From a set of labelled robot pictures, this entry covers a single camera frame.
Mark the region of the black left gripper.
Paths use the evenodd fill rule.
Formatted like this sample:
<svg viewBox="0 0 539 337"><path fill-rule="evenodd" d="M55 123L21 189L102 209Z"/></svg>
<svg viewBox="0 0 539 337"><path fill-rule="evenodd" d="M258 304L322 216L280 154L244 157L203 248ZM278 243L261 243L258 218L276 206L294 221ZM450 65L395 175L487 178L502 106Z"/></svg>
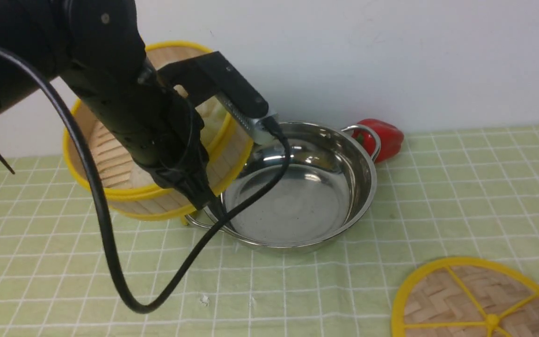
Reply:
<svg viewBox="0 0 539 337"><path fill-rule="evenodd" d="M205 173L203 120L148 59L115 70L73 62L61 77L156 184L178 190L197 210L218 200Z"/></svg>

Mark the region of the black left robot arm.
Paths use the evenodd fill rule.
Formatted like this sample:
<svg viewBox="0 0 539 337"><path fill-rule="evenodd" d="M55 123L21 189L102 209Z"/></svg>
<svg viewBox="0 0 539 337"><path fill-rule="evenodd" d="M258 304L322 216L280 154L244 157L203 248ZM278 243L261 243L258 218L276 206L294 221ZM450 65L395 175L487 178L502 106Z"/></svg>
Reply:
<svg viewBox="0 0 539 337"><path fill-rule="evenodd" d="M203 120L148 59L132 0L0 0L0 114L41 90L78 150L96 206L103 185L61 78L133 161L196 209L214 199Z"/></svg>

